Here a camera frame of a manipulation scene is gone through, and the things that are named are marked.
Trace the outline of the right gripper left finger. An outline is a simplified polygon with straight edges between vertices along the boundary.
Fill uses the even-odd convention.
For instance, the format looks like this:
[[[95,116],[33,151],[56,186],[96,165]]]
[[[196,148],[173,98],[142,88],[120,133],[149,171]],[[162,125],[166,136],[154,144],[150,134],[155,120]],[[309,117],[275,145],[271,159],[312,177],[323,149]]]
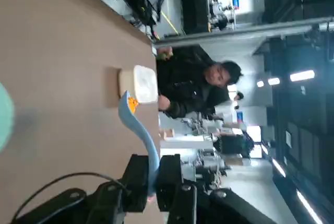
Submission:
[[[91,176],[106,179],[92,194],[80,188],[70,188],[25,214],[27,204],[51,185],[87,172],[64,175],[32,194],[15,212],[12,223],[124,223],[127,213],[141,213],[148,196],[148,156],[132,155],[123,176],[115,180],[106,175]]]

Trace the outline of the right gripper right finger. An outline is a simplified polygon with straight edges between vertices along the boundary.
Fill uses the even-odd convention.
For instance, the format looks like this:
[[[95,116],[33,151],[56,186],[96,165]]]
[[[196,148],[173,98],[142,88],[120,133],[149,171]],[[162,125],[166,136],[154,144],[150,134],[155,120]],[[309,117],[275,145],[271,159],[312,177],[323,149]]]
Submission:
[[[207,194],[183,179],[179,155],[161,158],[156,195],[159,209],[169,213],[167,223],[275,223],[230,189]]]

